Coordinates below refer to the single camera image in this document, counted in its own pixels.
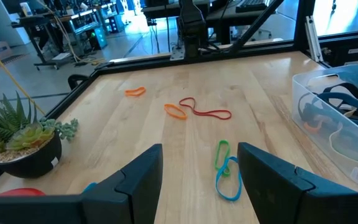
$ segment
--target red object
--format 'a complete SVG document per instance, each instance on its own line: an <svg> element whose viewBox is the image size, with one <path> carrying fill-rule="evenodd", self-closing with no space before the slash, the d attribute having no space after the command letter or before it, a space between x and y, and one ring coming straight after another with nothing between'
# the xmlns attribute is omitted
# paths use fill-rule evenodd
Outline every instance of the red object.
<svg viewBox="0 0 358 224"><path fill-rule="evenodd" d="M182 103L185 100L193 100L194 105L190 106L190 105ZM184 98L184 99L180 100L179 105L180 106L187 106L187 107L191 108L193 113L195 115L198 115L198 116L213 116L213 117L219 118L219 119L230 119L231 118L231 112L228 111L228 110L212 110L212 111L205 111L205 112L196 111L196 100L193 97L187 97L187 98ZM220 117L218 115L215 115L214 113L227 113L229 116L226 117L226 118L222 118L222 117Z"/></svg>
<svg viewBox="0 0 358 224"><path fill-rule="evenodd" d="M23 188L13 189L0 193L0 196L44 196L45 194L37 189Z"/></svg>

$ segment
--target black plant pot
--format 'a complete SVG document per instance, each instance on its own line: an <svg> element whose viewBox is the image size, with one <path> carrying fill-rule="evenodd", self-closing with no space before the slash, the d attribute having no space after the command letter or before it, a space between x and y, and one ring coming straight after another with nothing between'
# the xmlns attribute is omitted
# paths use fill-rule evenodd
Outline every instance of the black plant pot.
<svg viewBox="0 0 358 224"><path fill-rule="evenodd" d="M22 159L0 163L0 169L15 177L37 178L51 171L62 156L58 133L40 150Z"/></svg>

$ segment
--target green rubber band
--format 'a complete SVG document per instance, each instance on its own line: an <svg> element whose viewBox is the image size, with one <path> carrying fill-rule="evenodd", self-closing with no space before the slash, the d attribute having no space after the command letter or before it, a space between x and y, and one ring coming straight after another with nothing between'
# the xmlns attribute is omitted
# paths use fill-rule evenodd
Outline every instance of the green rubber band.
<svg viewBox="0 0 358 224"><path fill-rule="evenodd" d="M225 161L228 157L229 157L229 154L230 154L230 144L228 141L226 140L220 140L219 143L218 143L218 149L216 150L216 157L215 157L215 169L216 170L219 170L221 168L221 166L218 166L218 159L219 159L219 152L221 150L221 145L222 144L225 144L227 145L227 150L226 150L226 153L224 154L224 160ZM230 169L229 167L227 167L224 172L223 172L223 176L225 177L228 177L230 176Z"/></svg>

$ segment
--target white wall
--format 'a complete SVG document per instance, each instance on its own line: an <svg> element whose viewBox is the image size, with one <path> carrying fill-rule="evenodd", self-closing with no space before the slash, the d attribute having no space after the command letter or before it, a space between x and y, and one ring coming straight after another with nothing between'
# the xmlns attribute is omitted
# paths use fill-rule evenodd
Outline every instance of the white wall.
<svg viewBox="0 0 358 224"><path fill-rule="evenodd" d="M16 30L11 27L11 18L0 0L0 41L6 41L9 46L28 44L27 34L24 35L26 38L22 38L22 35L23 30Z"/></svg>

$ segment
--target black metal frame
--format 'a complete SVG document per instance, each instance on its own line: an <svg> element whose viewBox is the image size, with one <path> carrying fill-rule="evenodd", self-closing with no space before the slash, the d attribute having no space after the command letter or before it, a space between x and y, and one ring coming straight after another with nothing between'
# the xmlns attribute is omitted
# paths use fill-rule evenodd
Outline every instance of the black metal frame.
<svg viewBox="0 0 358 224"><path fill-rule="evenodd" d="M314 2L315 0L299 0L294 40L271 42L268 44L246 45L243 46L243 48L236 54L214 54L206 52L203 57L191 60L170 61L170 56L160 56L112 63L108 67L97 68L89 76L89 79L81 82L77 87L75 87L64 99L62 99L61 102L59 102L57 106L50 110L45 117L48 119L57 119L100 75L293 51L300 51L305 55L310 56L306 38L305 18L306 16L313 15ZM322 36L319 37L319 40L321 48L351 45L358 42L358 32ZM319 64L325 68L330 67L330 65L325 62L320 62Z"/></svg>

